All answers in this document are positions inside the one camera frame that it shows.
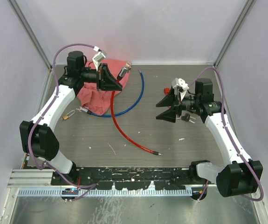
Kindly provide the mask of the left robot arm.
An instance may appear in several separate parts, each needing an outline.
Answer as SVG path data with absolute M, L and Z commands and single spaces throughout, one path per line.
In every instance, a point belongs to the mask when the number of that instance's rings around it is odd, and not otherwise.
M 105 52 L 99 50 L 92 58 L 94 69 L 86 67 L 87 58 L 81 51 L 69 52 L 64 74 L 58 80 L 52 96 L 31 121 L 20 124 L 22 148 L 34 160 L 40 159 L 55 168 L 61 179 L 72 185 L 78 181 L 76 164 L 60 151 L 54 129 L 66 107 L 78 95 L 85 83 L 96 84 L 102 91 L 121 91 L 106 63 Z

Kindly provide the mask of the brass padlock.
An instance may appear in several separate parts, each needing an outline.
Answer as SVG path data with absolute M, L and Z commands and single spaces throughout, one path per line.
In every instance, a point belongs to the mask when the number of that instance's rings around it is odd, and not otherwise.
M 75 114 L 75 112 L 76 112 L 75 110 L 71 110 L 67 114 L 63 115 L 61 120 L 68 120 L 71 116 L 73 116 Z

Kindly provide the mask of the black keys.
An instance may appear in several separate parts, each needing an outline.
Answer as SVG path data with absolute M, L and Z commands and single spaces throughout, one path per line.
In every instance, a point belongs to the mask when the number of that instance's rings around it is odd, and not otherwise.
M 181 117 L 181 120 L 182 121 L 185 121 L 185 122 L 191 122 L 193 124 L 195 124 L 195 118 L 192 117 L 190 114 L 186 113 L 184 116 Z

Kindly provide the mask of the pink cloth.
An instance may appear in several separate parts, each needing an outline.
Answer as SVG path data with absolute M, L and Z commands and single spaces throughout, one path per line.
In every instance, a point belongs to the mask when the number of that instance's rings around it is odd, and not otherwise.
M 117 78 L 120 70 L 125 66 L 126 61 L 116 59 L 105 59 L 106 63 L 114 78 Z M 104 115 L 110 108 L 111 91 L 99 91 L 94 83 L 84 83 L 77 94 L 81 106 L 89 109 L 97 115 Z

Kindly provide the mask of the red cable padlock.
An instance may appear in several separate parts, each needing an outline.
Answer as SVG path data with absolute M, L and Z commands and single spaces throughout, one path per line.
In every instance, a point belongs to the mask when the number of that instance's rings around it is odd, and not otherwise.
M 170 93 L 171 89 L 170 88 L 164 88 L 164 94 L 167 96 Z

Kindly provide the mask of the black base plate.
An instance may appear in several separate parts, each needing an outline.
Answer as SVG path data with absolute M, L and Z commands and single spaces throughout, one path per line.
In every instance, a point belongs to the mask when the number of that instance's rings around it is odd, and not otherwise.
M 148 189 L 153 183 L 155 190 L 185 189 L 188 185 L 204 185 L 204 179 L 192 179 L 188 168 L 159 167 L 78 167 L 74 184 L 97 184 L 96 189 L 138 190 Z

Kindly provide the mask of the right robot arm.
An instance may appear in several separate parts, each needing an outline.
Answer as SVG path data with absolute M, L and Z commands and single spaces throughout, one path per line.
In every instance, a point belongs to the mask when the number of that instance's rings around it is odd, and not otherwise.
M 182 111 L 195 113 L 217 143 L 224 166 L 218 167 L 208 160 L 193 161 L 189 166 L 191 182 L 199 184 L 206 180 L 214 183 L 223 197 L 245 196 L 259 190 L 263 166 L 260 161 L 252 160 L 238 141 L 223 103 L 214 100 L 211 79 L 197 79 L 194 94 L 189 93 L 189 86 L 183 79 L 174 79 L 169 93 L 156 107 L 168 107 L 156 118 L 172 123 L 181 117 Z

